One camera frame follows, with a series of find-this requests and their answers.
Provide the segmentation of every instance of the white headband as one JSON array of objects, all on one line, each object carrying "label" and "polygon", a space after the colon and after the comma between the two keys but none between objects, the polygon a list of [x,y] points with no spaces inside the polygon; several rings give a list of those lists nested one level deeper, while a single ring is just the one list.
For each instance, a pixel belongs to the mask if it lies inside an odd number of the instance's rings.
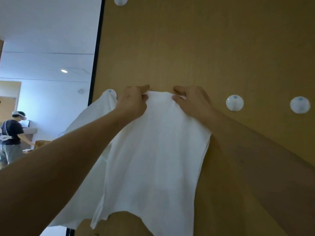
[{"label": "white headband", "polygon": [[23,114],[20,114],[18,111],[12,112],[12,115],[20,115],[23,120],[26,120],[26,116],[24,116]]}]

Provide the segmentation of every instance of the ceiling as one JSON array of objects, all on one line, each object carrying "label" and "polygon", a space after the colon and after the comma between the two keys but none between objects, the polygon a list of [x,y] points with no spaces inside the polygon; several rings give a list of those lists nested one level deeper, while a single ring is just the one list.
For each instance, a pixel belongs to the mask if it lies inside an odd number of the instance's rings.
[{"label": "ceiling", "polygon": [[101,0],[0,0],[0,78],[90,82],[100,6]]}]

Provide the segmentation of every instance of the short sleeve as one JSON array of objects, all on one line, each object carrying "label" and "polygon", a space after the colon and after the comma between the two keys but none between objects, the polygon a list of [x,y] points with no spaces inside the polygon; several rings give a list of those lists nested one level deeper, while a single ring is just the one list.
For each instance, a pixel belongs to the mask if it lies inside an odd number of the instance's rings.
[{"label": "short sleeve", "polygon": [[17,122],[14,126],[16,135],[24,133],[21,123]]}]

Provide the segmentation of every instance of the person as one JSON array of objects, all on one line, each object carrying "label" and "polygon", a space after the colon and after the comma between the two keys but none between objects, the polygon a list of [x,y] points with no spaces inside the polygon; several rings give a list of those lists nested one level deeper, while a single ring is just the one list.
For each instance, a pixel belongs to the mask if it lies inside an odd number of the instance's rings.
[{"label": "person", "polygon": [[24,134],[22,125],[19,123],[26,120],[25,113],[14,111],[12,119],[6,120],[1,125],[2,142],[0,144],[0,162],[6,166],[23,155],[21,140],[29,145],[34,145]]},{"label": "person", "polygon": [[[110,141],[147,108],[149,85],[127,87],[116,108],[0,171],[3,235],[38,236],[72,198]],[[315,169],[297,155],[226,117],[201,87],[174,87],[173,99],[212,131],[243,179],[288,236],[315,232]],[[82,136],[89,135],[89,142]]]}]

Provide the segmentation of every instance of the black t-shirt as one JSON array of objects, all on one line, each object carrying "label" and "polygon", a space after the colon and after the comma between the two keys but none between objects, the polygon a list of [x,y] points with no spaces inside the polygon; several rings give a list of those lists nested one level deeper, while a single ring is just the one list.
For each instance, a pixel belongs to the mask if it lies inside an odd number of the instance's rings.
[{"label": "black t-shirt", "polygon": [[23,127],[21,123],[16,120],[10,119],[2,123],[1,125],[2,135],[9,135],[13,137],[12,139],[8,139],[6,141],[2,141],[1,144],[4,145],[18,145],[21,144],[21,140],[18,137],[18,134],[24,133]]}]

